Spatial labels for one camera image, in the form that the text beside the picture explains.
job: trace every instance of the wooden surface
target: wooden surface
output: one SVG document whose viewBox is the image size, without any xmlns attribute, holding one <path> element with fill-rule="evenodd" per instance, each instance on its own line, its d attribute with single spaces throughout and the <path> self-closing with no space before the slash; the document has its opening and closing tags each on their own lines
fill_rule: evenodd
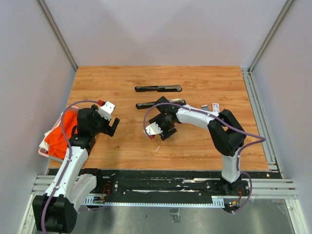
<svg viewBox="0 0 312 234">
<path fill-rule="evenodd" d="M 135 86 L 180 84 L 180 93 L 136 93 Z M 196 108 L 213 102 L 229 109 L 245 131 L 258 134 L 245 83 L 239 67 L 79 67 L 68 104 L 82 100 L 109 100 L 116 105 L 113 117 L 120 124 L 113 137 L 99 134 L 84 167 L 105 169 L 177 169 L 221 170 L 220 153 L 208 131 L 189 124 L 176 124 L 177 133 L 161 141 L 148 139 L 143 133 L 143 117 L 147 110 L 137 110 L 136 103 L 184 98 Z M 151 111 L 148 119 L 156 116 Z M 247 137 L 245 144 L 255 141 Z M 60 163 L 51 161 L 50 167 Z M 243 151 L 242 170 L 267 170 L 262 145 Z"/>
</svg>

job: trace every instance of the black tool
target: black tool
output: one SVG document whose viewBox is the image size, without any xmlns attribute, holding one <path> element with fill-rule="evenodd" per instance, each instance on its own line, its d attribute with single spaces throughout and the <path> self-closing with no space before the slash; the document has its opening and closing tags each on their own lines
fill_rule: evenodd
<svg viewBox="0 0 312 234">
<path fill-rule="evenodd" d="M 147 91 L 157 91 L 157 92 L 181 92 L 182 88 L 179 84 L 177 85 L 162 85 L 162 86 L 136 86 L 136 92 L 147 92 Z"/>
<path fill-rule="evenodd" d="M 169 100 L 169 102 L 170 103 L 177 103 L 180 105 L 186 104 L 186 101 L 183 98 L 172 99 L 172 100 Z M 156 101 L 146 102 L 146 103 L 138 103 L 138 104 L 136 104 L 136 108 L 138 110 L 148 109 L 148 108 L 151 108 L 152 106 L 154 106 L 156 103 L 157 103 Z"/>
</svg>

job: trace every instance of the robotic arm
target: robotic arm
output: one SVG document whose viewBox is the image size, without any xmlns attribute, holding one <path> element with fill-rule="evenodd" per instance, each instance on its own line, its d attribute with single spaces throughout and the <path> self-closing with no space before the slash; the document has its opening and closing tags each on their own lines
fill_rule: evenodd
<svg viewBox="0 0 312 234">
<path fill-rule="evenodd" d="M 119 119 L 115 118 L 113 125 L 109 126 L 114 109 L 114 104 L 106 102 L 100 108 L 92 105 L 91 108 L 78 111 L 77 126 L 73 128 L 69 139 L 71 155 L 68 148 L 65 159 L 50 187 L 44 195 L 37 195 L 33 200 L 37 230 L 42 231 L 41 220 L 45 217 L 46 231 L 70 233 L 75 227 L 77 212 L 86 196 L 91 191 L 103 190 L 100 169 L 84 169 L 76 184 L 75 181 L 96 142 L 96 135 L 99 133 L 111 137 L 114 135 L 119 124 Z"/>
<path fill-rule="evenodd" d="M 161 97 L 157 103 L 169 102 L 165 97 Z M 224 180 L 223 189 L 226 193 L 234 190 L 241 182 L 241 173 L 237 167 L 237 157 L 240 148 L 244 145 L 246 136 L 234 130 L 224 130 L 222 124 L 210 115 L 219 117 L 227 124 L 243 130 L 234 115 L 229 110 L 223 110 L 220 113 L 200 110 L 190 105 L 184 105 L 185 108 L 172 105 L 159 105 L 160 111 L 156 117 L 149 120 L 150 125 L 146 127 L 148 135 L 160 135 L 162 140 L 167 139 L 177 132 L 175 123 L 189 123 L 200 128 L 209 130 L 214 146 L 222 155 L 222 180 Z"/>
</svg>

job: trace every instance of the red cloth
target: red cloth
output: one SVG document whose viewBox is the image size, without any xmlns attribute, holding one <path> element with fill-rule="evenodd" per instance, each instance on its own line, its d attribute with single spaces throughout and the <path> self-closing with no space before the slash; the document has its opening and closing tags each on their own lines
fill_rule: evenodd
<svg viewBox="0 0 312 234">
<path fill-rule="evenodd" d="M 72 129 L 77 125 L 77 113 L 68 110 L 63 120 L 64 130 L 68 138 L 71 137 Z M 44 140 L 49 144 L 48 155 L 64 159 L 67 150 L 67 143 L 60 125 L 55 128 Z"/>
</svg>

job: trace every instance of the white wall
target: white wall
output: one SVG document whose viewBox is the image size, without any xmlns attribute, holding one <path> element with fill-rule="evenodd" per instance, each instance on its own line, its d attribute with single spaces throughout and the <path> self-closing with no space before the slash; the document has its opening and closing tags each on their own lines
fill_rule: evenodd
<svg viewBox="0 0 312 234">
<path fill-rule="evenodd" d="M 35 0 L 0 1 L 0 227 L 16 234 L 74 71 Z"/>
<path fill-rule="evenodd" d="M 248 67 L 285 0 L 46 0 L 78 65 Z"/>
<path fill-rule="evenodd" d="M 254 71 L 284 174 L 312 231 L 312 1 L 298 0 Z"/>
</svg>

